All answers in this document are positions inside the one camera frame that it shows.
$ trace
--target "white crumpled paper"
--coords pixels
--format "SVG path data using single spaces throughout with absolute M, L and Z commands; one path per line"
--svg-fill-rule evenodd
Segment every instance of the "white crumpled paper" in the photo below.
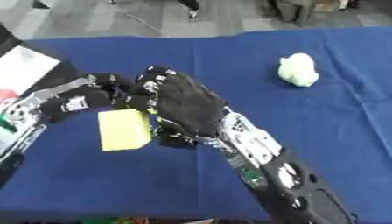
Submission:
M 309 87 L 319 79 L 312 57 L 302 52 L 281 58 L 278 75 L 298 87 Z

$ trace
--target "robotic arm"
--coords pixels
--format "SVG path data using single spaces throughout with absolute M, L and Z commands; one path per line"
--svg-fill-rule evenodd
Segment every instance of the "robotic arm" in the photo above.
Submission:
M 0 164 L 18 165 L 48 123 L 109 105 L 155 114 L 154 136 L 163 146 L 212 145 L 275 223 L 355 223 L 355 216 L 291 150 L 190 76 L 165 67 L 149 67 L 135 84 L 114 74 L 89 74 L 3 101 Z

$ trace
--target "black glove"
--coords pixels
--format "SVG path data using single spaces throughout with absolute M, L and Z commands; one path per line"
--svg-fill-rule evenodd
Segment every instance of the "black glove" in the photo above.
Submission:
M 189 75 L 151 66 L 133 89 L 127 105 L 157 114 L 162 145 L 184 147 L 195 137 L 216 137 L 226 102 Z

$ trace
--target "red object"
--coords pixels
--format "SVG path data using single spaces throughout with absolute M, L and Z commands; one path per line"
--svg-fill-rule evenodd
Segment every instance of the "red object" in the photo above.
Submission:
M 18 98 L 17 93 L 9 89 L 0 89 L 0 102 L 9 98 Z

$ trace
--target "black robotic forearm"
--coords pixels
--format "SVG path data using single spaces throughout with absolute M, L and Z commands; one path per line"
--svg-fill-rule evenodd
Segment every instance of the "black robotic forearm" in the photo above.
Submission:
M 285 165 L 294 170 L 283 171 Z M 334 192 L 315 172 L 310 170 L 291 150 L 282 149 L 279 157 L 261 166 L 267 179 L 263 189 L 249 190 L 279 224 L 351 224 L 357 217 L 350 213 Z M 282 183 L 282 173 L 293 177 L 294 186 Z

